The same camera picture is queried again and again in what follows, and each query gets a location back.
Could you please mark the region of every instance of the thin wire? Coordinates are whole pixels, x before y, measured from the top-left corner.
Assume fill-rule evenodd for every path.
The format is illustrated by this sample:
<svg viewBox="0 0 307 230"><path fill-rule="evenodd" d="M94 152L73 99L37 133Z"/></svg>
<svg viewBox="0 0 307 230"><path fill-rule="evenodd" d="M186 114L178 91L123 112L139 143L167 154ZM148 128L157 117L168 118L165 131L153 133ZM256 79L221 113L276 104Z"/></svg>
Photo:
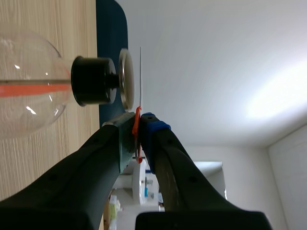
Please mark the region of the thin wire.
<svg viewBox="0 0 307 230"><path fill-rule="evenodd" d="M63 85L71 80L0 80L0 85Z"/></svg>
<svg viewBox="0 0 307 230"><path fill-rule="evenodd" d="M142 105L142 46L140 47L140 106Z"/></svg>

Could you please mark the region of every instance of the dark blue panel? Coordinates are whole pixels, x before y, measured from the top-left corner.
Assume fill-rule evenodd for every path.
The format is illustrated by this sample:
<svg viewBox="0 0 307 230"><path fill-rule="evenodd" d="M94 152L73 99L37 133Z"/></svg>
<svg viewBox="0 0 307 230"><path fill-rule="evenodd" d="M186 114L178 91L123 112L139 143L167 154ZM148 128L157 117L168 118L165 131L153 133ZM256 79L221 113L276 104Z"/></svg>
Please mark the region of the dark blue panel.
<svg viewBox="0 0 307 230"><path fill-rule="evenodd" d="M128 29L125 13L114 0L96 0L97 55L111 58L118 73L118 57L122 48L128 48ZM119 89L113 104L99 106L100 126L125 112Z"/></svg>

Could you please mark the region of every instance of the orange plastic piece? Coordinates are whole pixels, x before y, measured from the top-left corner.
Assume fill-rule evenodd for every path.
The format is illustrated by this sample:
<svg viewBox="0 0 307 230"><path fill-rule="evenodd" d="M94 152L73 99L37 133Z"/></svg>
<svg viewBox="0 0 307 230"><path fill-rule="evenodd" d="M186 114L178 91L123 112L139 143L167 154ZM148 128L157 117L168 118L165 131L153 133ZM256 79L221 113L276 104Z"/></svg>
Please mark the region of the orange plastic piece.
<svg viewBox="0 0 307 230"><path fill-rule="evenodd" d="M138 163L140 164L143 159L141 157L141 145L138 141L138 137L139 137L139 123L140 123L140 117L141 117L141 110L142 108L139 106L136 108L136 112L135 112L135 118L134 118L134 125L132 128L132 134L134 136L134 142L137 143L137 153L138 153Z"/></svg>

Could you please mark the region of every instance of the wooden table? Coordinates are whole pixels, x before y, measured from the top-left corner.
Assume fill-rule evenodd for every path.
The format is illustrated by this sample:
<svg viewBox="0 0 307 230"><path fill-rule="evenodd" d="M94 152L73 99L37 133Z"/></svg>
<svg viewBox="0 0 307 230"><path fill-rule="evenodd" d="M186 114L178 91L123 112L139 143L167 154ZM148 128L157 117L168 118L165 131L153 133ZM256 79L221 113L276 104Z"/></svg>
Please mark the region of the wooden table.
<svg viewBox="0 0 307 230"><path fill-rule="evenodd" d="M65 59L97 56L95 0L0 0L0 22L37 32ZM25 188L98 129L97 105L71 103L44 130L0 140L0 200Z"/></svg>

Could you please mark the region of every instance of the white ceiling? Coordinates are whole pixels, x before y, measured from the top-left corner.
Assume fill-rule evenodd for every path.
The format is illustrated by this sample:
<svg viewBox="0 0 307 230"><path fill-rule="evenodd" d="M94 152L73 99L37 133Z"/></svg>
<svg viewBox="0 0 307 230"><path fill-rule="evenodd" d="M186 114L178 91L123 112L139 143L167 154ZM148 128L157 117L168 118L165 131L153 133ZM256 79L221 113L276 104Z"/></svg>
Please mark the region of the white ceiling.
<svg viewBox="0 0 307 230"><path fill-rule="evenodd" d="M183 144L265 147L307 121L306 0L118 2L143 112Z"/></svg>

